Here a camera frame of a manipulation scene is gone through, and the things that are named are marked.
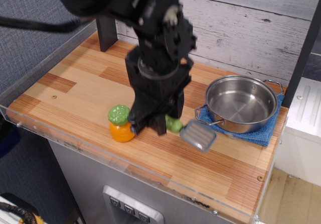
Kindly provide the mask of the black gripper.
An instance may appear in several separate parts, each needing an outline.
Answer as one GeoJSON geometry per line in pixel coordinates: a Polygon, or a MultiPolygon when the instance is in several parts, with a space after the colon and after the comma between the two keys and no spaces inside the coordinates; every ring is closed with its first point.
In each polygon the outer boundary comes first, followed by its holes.
{"type": "Polygon", "coordinates": [[[126,70],[135,93],[128,121],[147,124],[159,136],[167,133],[166,114],[179,119],[184,107],[184,88],[190,83],[193,62],[178,64],[168,75],[149,77],[142,71],[142,50],[136,46],[125,58],[126,70]]]}

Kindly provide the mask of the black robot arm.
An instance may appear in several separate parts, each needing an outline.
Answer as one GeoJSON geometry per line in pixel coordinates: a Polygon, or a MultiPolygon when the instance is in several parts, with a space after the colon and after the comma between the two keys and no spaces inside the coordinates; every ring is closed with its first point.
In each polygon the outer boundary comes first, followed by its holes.
{"type": "Polygon", "coordinates": [[[179,0],[60,0],[81,18],[111,17],[133,28],[138,46],[125,59],[135,93],[128,121],[139,134],[145,127],[166,133],[166,115],[179,118],[184,88],[191,81],[196,47],[193,26],[179,0]]]}

